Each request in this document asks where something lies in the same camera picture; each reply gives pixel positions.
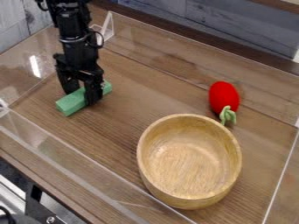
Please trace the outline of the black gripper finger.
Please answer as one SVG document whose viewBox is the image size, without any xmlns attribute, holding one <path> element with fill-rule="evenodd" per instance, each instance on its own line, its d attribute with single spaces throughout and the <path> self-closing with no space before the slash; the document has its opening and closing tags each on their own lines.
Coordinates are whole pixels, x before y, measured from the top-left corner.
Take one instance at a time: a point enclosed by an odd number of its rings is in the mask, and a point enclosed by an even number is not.
<svg viewBox="0 0 299 224">
<path fill-rule="evenodd" d="M 64 93 L 68 95 L 80 88 L 79 80 L 75 78 L 73 73 L 67 70 L 57 70 L 57 76 Z"/>
<path fill-rule="evenodd" d="M 93 105 L 103 98 L 103 78 L 100 76 L 91 76 L 84 81 L 85 88 L 85 102 L 87 105 Z"/>
</svg>

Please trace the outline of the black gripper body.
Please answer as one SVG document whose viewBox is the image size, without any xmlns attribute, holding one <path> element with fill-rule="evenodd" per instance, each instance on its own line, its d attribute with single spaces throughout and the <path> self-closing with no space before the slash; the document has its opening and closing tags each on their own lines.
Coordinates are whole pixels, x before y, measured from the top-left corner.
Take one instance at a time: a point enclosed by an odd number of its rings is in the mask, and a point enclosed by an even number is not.
<svg viewBox="0 0 299 224">
<path fill-rule="evenodd" d="M 60 43 L 63 53 L 53 54 L 60 82 L 101 82 L 104 70 L 97 60 L 103 44 L 97 37 L 60 37 Z"/>
</svg>

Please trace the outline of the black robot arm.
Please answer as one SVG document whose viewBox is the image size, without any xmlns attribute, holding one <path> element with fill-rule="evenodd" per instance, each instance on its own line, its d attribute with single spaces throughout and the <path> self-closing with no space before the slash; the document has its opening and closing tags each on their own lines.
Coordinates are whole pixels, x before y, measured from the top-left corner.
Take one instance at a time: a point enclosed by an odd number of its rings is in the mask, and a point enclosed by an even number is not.
<svg viewBox="0 0 299 224">
<path fill-rule="evenodd" d="M 48 11 L 53 26 L 59 29 L 63 53 L 52 55 L 56 61 L 56 73 L 67 94 L 80 89 L 83 82 L 84 100 L 93 105 L 104 94 L 104 70 L 100 67 L 97 42 L 103 34 L 89 27 L 91 0 L 35 0 L 41 11 Z"/>
</svg>

